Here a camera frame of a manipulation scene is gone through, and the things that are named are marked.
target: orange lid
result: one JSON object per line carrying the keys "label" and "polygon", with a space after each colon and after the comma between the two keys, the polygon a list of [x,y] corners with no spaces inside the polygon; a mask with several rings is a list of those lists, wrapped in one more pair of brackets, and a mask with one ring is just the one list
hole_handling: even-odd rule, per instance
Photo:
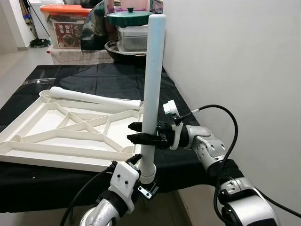
{"label": "orange lid", "polygon": [[49,13],[80,13],[88,15],[91,8],[83,8],[81,5],[45,5],[41,11]]}

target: white pvc pipe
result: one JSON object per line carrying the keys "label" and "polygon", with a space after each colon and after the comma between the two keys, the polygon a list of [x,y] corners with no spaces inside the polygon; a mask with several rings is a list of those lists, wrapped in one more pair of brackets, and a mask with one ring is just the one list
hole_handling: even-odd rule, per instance
{"label": "white pvc pipe", "polygon": [[[150,15],[147,36],[142,133],[152,135],[155,135],[157,126],[165,24],[165,15]],[[156,174],[154,153],[155,146],[142,145],[142,158],[138,163],[138,167],[141,171],[140,180],[143,184],[149,184],[154,180]]]}
{"label": "white pvc pipe", "polygon": [[118,100],[109,97],[96,96],[87,93],[80,93],[70,90],[65,90],[61,87],[52,87],[50,89],[51,97],[60,99],[71,99],[71,100],[80,100],[97,104],[110,104],[110,105],[118,105],[120,107],[129,108],[129,109],[140,109],[140,100]]}

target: white tray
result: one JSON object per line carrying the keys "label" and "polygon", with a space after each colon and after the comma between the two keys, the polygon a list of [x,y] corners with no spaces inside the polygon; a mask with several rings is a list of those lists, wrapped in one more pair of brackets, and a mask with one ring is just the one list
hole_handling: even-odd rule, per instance
{"label": "white tray", "polygon": [[49,90],[0,133],[0,161],[103,171],[140,153],[127,135],[140,110],[55,99]]}

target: green pot lid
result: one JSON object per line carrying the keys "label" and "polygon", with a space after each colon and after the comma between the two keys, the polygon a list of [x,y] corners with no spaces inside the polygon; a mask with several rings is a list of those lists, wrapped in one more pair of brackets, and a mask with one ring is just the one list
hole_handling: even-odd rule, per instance
{"label": "green pot lid", "polygon": [[120,27],[141,26],[149,23],[149,16],[152,12],[133,11],[133,8],[128,8],[128,12],[110,13],[107,15],[111,25]]}

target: black tablecloth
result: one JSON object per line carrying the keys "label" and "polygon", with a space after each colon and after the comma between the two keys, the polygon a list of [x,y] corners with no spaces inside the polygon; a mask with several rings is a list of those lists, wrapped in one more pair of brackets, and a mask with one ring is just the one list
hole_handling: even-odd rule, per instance
{"label": "black tablecloth", "polygon": [[[132,65],[40,65],[0,110],[0,131],[29,107],[39,92],[59,86],[104,97],[143,100],[144,69]],[[180,115],[189,109],[173,81],[162,73],[158,119],[165,120],[163,104],[174,100]],[[191,116],[184,121],[197,125]],[[156,149],[160,192],[208,184],[204,168],[191,150]],[[0,162],[0,212],[48,210],[67,207],[95,172]],[[92,204],[109,186],[110,175],[95,181],[78,205]]]}

